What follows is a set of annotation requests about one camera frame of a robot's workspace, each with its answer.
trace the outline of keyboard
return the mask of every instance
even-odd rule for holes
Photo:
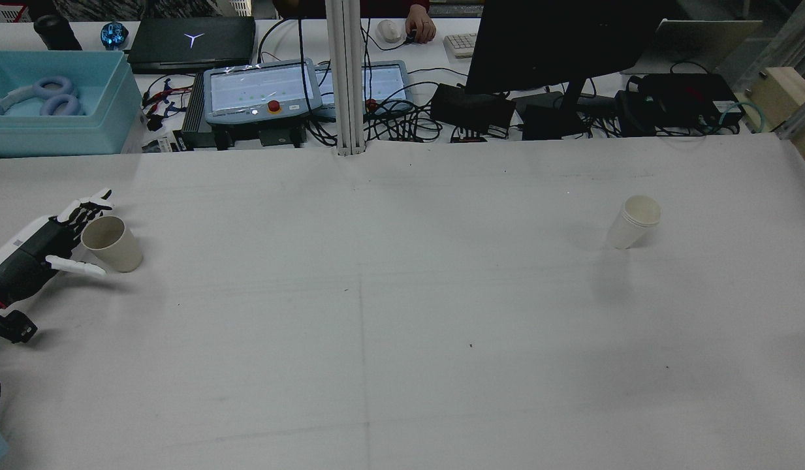
[[[476,40],[477,33],[468,33],[467,35],[446,36],[443,42],[457,59],[462,59],[463,57],[471,57],[471,53],[475,51]]]

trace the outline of black laptop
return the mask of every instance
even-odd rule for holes
[[[127,60],[136,74],[247,65],[254,32],[251,17],[145,18]]]

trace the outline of person's hand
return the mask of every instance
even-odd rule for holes
[[[408,11],[408,18],[405,19],[405,34],[410,33],[412,29],[417,30],[417,36],[414,37],[417,42],[429,42],[437,33],[437,27],[428,17],[428,12],[422,5],[411,5],[411,9]]]

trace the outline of laptop logo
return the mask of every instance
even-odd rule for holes
[[[191,39],[191,48],[193,48],[193,41],[196,41],[196,38],[198,38],[199,36],[203,36],[203,35],[205,35],[205,33],[199,33],[196,36],[191,36],[191,35],[188,35],[187,33],[185,33],[185,36],[188,36],[188,38]]]

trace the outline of black monitor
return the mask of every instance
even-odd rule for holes
[[[633,66],[664,18],[665,0],[489,0],[468,93],[567,82],[555,108],[575,113],[585,81]]]

